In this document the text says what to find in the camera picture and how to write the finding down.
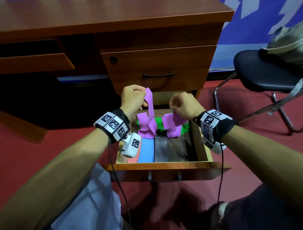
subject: purple paper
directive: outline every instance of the purple paper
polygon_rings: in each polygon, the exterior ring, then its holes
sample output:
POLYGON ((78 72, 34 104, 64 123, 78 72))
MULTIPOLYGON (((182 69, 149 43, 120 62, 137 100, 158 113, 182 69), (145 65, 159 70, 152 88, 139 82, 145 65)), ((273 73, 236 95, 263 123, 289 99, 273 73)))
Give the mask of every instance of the purple paper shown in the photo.
POLYGON ((167 129, 167 138, 179 137, 182 125, 188 121, 180 117, 177 113, 164 114, 162 117, 163 127, 167 129))
POLYGON ((148 104, 148 116, 146 112, 137 114, 140 126, 138 134, 143 138, 153 139, 156 135, 157 123, 155 120, 152 92, 149 88, 146 89, 146 95, 144 99, 148 104))

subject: wire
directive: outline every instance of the wire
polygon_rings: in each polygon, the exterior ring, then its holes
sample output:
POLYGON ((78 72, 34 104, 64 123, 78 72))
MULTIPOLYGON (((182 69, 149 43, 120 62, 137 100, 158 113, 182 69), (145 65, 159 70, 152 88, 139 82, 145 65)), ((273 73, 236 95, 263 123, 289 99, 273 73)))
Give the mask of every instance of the wire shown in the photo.
POLYGON ((131 223, 131 213, 130 213, 130 211, 129 211, 129 207, 128 207, 128 202, 127 202, 126 195, 125 195, 125 193, 124 193, 124 191, 123 191, 123 189, 122 189, 122 187, 121 187, 121 185, 120 185, 120 182, 119 182, 119 180, 118 180, 117 174, 116 174, 116 172, 115 172, 115 170, 114 170, 112 158, 111 158, 110 151, 109 151, 109 147, 110 147, 110 146, 112 147, 111 142, 110 142, 110 139, 108 138, 107 148, 108 148, 109 160, 110 160, 111 165, 112 165, 112 169, 113 169, 113 172, 114 172, 114 175, 115 175, 116 182, 118 183, 119 188, 120 188, 120 190, 121 190, 121 192, 122 192, 122 194, 123 194, 123 197, 124 197, 124 199, 125 199, 125 203, 126 203, 126 207, 127 207, 127 211, 128 211, 129 224, 130 224, 130 226, 131 226, 131 225, 132 225, 132 223, 131 223))
POLYGON ((224 162, 222 143, 220 143, 220 147, 221 147, 221 154, 222 154, 222 166, 221 166, 221 180, 220 180, 219 191, 218 191, 218 204, 220 201, 220 192, 221 192, 221 186, 222 186, 222 180, 223 180, 223 162, 224 162))

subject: backpack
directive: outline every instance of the backpack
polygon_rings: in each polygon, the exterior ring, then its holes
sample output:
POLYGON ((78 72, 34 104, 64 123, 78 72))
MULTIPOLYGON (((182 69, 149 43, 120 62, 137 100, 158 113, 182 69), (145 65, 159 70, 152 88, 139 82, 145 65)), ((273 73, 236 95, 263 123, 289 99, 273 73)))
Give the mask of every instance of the backpack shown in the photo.
POLYGON ((277 29, 268 45, 262 50, 303 68, 303 21, 290 28, 277 29))

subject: person's left arm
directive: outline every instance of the person's left arm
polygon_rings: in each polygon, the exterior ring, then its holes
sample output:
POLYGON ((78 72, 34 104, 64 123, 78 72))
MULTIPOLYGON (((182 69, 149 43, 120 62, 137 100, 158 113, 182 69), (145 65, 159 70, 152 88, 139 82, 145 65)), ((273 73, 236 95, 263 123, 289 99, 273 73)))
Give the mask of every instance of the person's left arm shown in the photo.
MULTIPOLYGON (((121 109, 128 118, 147 106, 145 94, 137 85, 123 89, 121 109)), ((45 228, 77 194, 107 145, 108 136, 97 128, 61 152, 1 210, 0 229, 45 228)))

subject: chair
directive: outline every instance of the chair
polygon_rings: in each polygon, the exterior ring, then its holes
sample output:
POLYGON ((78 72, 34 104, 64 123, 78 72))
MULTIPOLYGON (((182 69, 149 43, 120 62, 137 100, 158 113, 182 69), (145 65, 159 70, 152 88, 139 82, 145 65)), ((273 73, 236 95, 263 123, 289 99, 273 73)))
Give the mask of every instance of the chair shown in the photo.
MULTIPOLYGON (((288 64, 275 55, 266 55, 262 50, 245 50, 237 53, 234 58, 234 67, 235 72, 219 84, 214 92, 216 109, 218 111, 218 89, 236 76, 240 78, 243 86, 248 90, 255 92, 273 91, 273 104, 238 119, 238 123, 241 123, 254 115, 272 109, 281 101, 277 100, 275 93, 289 93, 298 81, 303 78, 302 68, 288 64)), ((296 98, 301 95, 303 95, 303 90, 296 95, 296 98)), ((294 128, 282 107, 278 110, 292 132, 301 131, 294 128)))

